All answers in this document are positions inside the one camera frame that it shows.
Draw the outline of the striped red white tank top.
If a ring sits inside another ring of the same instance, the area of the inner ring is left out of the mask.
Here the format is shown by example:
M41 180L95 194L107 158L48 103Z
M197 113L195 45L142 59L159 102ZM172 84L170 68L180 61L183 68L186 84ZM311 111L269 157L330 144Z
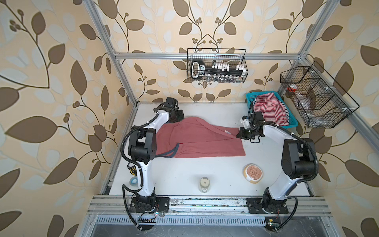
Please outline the striped red white tank top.
M272 121L280 126L289 125L289 111L273 92L258 95L253 101L254 111L261 112L265 121Z

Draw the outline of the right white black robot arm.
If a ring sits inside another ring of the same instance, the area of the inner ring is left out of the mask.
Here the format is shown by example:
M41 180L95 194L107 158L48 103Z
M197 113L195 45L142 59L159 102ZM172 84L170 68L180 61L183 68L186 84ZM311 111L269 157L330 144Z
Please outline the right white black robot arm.
M268 137L282 148L282 172L276 181L265 189L262 198L247 198L249 213L288 213L286 201L290 193L303 182L313 180L319 170L315 145L311 139L294 135L273 121L265 121L261 112L248 112L241 119L243 126L237 138L253 141Z

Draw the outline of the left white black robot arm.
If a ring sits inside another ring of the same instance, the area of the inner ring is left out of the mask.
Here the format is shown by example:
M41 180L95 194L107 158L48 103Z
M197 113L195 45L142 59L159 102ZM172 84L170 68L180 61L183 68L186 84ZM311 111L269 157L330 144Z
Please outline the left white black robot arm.
M137 174L137 189L133 190L126 185L122 185L122 193L132 193L134 204L137 212L153 212L159 210L159 204L156 201L156 188L150 178L149 163L156 157L172 158L178 151L176 145L172 151L157 155L158 142L157 132L167 123L176 123L184 119L184 113L179 109L178 100L168 97L165 102L154 108L154 117L146 123L133 126L124 137L120 153L121 157L133 165Z

